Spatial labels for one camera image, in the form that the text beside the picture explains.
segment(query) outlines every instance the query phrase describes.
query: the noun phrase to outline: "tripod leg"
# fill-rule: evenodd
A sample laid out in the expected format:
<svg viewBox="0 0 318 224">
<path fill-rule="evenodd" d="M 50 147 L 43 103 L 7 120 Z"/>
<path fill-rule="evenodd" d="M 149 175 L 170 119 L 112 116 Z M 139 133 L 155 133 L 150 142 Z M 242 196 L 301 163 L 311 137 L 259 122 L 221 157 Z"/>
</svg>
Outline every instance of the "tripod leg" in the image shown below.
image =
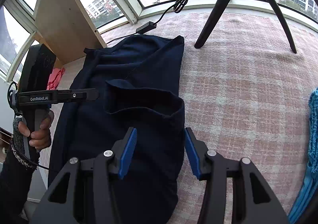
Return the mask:
<svg viewBox="0 0 318 224">
<path fill-rule="evenodd" d="M 283 16 L 283 13 L 281 12 L 278 4 L 276 3 L 275 0 L 268 0 L 269 4 L 271 5 L 271 7 L 273 8 L 274 12 L 276 13 L 276 16 L 277 18 L 279 19 L 284 31 L 285 31 L 285 34 L 287 36 L 287 39 L 289 41 L 289 45 L 290 45 L 290 48 L 292 49 L 292 51 L 294 53 L 297 53 L 296 51 L 296 47 L 295 47 L 295 43 L 294 43 L 294 40 L 293 40 L 293 37 L 292 37 L 292 34 L 290 33 L 290 30 L 289 30 L 289 27 L 287 25 L 287 22 Z"/>
<path fill-rule="evenodd" d="M 230 0 L 217 0 L 199 38 L 194 45 L 195 48 L 203 47 L 229 2 Z"/>
</svg>

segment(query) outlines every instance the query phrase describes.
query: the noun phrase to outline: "blue towel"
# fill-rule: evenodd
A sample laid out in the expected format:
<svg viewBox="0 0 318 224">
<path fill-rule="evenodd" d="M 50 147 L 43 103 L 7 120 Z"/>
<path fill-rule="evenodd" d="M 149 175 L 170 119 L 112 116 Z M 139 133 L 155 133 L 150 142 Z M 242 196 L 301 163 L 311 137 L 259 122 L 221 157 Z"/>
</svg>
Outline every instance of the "blue towel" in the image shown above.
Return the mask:
<svg viewBox="0 0 318 224">
<path fill-rule="evenodd" d="M 303 186 L 297 196 L 294 205 L 289 212 L 289 221 L 294 224 L 301 216 L 310 202 L 314 192 L 318 186 L 318 149 L 317 148 L 317 134 L 318 134 L 318 88 L 312 92 L 309 102 L 309 146 L 308 146 L 308 163 L 304 176 Z"/>
</svg>

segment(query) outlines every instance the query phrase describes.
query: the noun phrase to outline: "blue fabric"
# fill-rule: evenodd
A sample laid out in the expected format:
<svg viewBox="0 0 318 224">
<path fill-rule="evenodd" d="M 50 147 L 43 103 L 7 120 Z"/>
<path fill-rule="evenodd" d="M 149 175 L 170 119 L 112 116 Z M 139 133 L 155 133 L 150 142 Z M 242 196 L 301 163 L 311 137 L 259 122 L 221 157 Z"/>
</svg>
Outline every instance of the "blue fabric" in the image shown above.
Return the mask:
<svg viewBox="0 0 318 224">
<path fill-rule="evenodd" d="M 310 202 L 314 192 L 318 186 L 318 149 L 317 149 L 317 134 L 318 134 L 318 88 L 312 92 L 309 102 L 309 146 L 308 146 L 308 163 L 304 176 L 303 186 L 294 202 L 294 205 L 288 215 L 291 224 L 294 224 L 301 216 Z"/>
<path fill-rule="evenodd" d="M 184 156 L 184 102 L 178 97 L 184 38 L 136 35 L 111 48 L 86 49 L 71 89 L 96 88 L 99 97 L 65 103 L 56 127 L 50 168 L 71 157 L 94 158 L 123 139 L 138 138 L 127 175 L 112 180 L 123 224 L 165 224 L 178 202 Z M 56 173 L 49 172 L 48 183 Z M 94 223 L 92 176 L 85 176 L 84 223 Z"/>
</svg>

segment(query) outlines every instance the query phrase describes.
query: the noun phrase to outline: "black handle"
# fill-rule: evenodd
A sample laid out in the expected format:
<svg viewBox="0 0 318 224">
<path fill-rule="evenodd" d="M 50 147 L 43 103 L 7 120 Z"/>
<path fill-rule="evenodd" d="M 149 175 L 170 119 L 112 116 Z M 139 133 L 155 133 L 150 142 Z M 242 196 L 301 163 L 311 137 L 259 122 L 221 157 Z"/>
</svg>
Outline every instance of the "black handle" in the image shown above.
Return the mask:
<svg viewBox="0 0 318 224">
<path fill-rule="evenodd" d="M 40 125 L 42 120 L 47 115 L 48 110 L 46 109 L 35 109 L 35 108 L 27 108 L 22 111 L 23 114 L 23 122 L 26 124 L 30 133 L 40 130 Z M 31 137 L 23 136 L 23 145 L 24 145 L 24 154 L 30 159 L 32 162 L 37 163 L 39 155 L 35 147 L 30 146 L 29 141 Z"/>
</svg>

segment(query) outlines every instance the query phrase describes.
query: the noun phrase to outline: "wooden board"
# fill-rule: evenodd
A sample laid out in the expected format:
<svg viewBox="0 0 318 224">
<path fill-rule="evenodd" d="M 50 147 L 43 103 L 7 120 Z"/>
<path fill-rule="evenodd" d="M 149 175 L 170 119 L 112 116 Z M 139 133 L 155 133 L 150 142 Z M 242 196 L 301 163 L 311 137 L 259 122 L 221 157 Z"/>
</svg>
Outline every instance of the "wooden board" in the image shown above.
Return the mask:
<svg viewBox="0 0 318 224">
<path fill-rule="evenodd" d="M 35 25 L 62 64 L 85 56 L 85 48 L 106 47 L 80 0 L 37 0 Z"/>
</svg>

